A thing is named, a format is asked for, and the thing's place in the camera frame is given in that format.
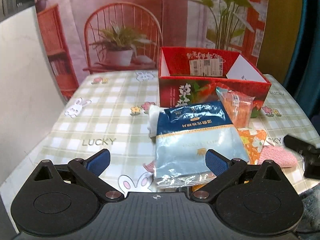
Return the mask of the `orange snack cracker packet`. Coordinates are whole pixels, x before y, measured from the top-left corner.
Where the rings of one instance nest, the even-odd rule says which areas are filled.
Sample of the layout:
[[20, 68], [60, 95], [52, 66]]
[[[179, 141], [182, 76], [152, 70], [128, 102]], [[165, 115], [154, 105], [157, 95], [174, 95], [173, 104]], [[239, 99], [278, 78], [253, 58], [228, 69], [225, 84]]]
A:
[[216, 93], [234, 126], [248, 127], [255, 97], [221, 87], [216, 87]]

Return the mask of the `pink knitted cloth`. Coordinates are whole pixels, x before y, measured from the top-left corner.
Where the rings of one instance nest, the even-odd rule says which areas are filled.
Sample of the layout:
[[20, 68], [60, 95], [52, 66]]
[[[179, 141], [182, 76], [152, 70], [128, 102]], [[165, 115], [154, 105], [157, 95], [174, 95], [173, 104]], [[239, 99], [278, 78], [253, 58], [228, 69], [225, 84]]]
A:
[[293, 168], [298, 165], [297, 158], [285, 148], [278, 146], [264, 146], [257, 164], [261, 165], [265, 160], [272, 160], [281, 168]]

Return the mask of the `orange floral fabric pouch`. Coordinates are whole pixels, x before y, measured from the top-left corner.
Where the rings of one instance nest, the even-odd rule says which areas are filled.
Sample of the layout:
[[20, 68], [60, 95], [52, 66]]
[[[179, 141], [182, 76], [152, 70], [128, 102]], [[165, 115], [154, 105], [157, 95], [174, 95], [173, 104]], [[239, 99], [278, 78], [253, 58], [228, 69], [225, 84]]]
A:
[[249, 157], [249, 163], [257, 165], [267, 137], [263, 129], [238, 128], [238, 135]]

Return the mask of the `white green tissue pack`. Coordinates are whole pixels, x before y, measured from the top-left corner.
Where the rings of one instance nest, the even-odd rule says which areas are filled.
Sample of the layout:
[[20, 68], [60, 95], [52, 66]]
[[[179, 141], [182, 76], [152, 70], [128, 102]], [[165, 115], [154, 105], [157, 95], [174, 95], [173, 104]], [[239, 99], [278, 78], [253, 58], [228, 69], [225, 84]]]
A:
[[157, 134], [157, 124], [160, 113], [164, 113], [165, 108], [156, 105], [151, 105], [149, 108], [149, 120], [147, 129], [149, 131], [149, 137], [154, 138]]

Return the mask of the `printed room scene backdrop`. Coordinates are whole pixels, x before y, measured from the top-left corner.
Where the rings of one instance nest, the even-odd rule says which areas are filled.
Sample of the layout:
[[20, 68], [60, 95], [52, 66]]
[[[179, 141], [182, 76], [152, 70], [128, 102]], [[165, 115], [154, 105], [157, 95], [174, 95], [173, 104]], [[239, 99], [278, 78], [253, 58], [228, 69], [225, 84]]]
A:
[[155, 69], [165, 47], [242, 53], [257, 63], [268, 0], [35, 0], [58, 88], [70, 99], [95, 69]]

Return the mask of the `red strawberry cardboard box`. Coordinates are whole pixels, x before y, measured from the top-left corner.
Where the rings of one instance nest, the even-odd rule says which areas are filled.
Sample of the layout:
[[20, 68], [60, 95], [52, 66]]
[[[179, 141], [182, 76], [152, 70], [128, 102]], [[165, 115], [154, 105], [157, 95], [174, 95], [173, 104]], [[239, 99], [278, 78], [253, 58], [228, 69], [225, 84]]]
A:
[[187, 47], [162, 47], [159, 103], [177, 107], [218, 99], [216, 88], [253, 97], [260, 110], [271, 88], [266, 77], [240, 52]]

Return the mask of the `blue cotton pad pack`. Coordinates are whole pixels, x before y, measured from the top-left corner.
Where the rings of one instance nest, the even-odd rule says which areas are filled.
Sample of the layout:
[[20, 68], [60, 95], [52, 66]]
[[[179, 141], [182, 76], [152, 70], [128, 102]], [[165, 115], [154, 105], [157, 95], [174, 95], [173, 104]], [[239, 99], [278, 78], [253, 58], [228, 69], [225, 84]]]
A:
[[249, 161], [240, 136], [219, 101], [165, 109], [159, 114], [155, 140], [154, 179], [161, 188], [212, 180], [215, 175], [205, 163], [208, 150], [227, 159]]

